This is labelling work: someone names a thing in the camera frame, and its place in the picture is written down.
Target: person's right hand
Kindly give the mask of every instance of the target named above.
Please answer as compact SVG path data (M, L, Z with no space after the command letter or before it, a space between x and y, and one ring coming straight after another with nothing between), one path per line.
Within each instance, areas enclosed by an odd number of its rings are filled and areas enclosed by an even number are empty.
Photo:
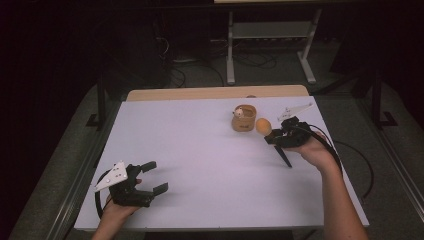
M318 136L325 140L325 136L321 132L316 132ZM300 153L300 155L310 164L323 171L327 168L337 167L337 164L330 152L314 137L300 147L285 148L284 150Z

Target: table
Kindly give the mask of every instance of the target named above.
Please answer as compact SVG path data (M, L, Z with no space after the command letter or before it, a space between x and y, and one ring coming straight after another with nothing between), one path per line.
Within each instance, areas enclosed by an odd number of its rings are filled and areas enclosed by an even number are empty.
M169 182L168 192L131 217L124 226L128 230L323 226L321 177L315 167L287 152L293 165L290 169L261 135L231 129L232 111L241 103L254 105L257 117L268 118L274 128L280 110L313 103L298 117L328 134L313 97L307 95L303 86L131 92L118 113L75 228L97 227L94 185L119 160L133 165L157 162L157 169L139 175L143 179L140 189ZM368 225L346 174L344 179L362 223ZM107 194L102 191L103 203Z

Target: hand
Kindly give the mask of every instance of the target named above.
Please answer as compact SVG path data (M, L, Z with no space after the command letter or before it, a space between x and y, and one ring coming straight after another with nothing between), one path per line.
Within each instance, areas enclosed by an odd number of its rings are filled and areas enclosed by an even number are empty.
M100 219L99 226L92 239L113 239L122 225L125 224L128 217L138 209L140 209L140 207L115 204L112 197L109 195L106 200L106 206L103 208L103 215Z
M137 179L137 184L140 184L140 183L141 183L141 179ZM103 208L102 219L104 217L109 217L109 216L114 216L114 218L126 219L138 209L140 209L140 207L121 206L121 205L115 204L113 202L112 197L109 195L106 199L106 206Z
M321 132L315 133L325 140L325 136ZM331 153L314 137L310 137L309 140L300 147L286 148L285 150L300 153L306 161L317 167L321 172L330 167L337 167Z

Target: person's left hand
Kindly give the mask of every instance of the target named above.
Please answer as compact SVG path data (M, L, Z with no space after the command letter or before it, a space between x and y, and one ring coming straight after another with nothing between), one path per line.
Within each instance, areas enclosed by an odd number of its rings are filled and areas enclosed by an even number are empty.
M137 179L137 184L141 183L141 179ZM134 206L121 206L113 202L112 197L109 195L106 199L106 206L103 208L103 216L113 215L119 218L128 218L134 212L136 212L140 207Z
M109 195L103 208L99 226L92 239L113 239L128 217L139 209L140 207L118 205L113 202L112 197Z

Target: wooden cup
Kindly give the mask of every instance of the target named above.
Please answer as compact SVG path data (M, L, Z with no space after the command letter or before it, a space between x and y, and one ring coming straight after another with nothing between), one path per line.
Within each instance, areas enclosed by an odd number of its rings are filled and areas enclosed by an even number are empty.
M256 119L256 108L252 105L242 104L234 109L234 112L241 108L243 110L243 116L233 116L231 126L236 132L248 132L255 127Z

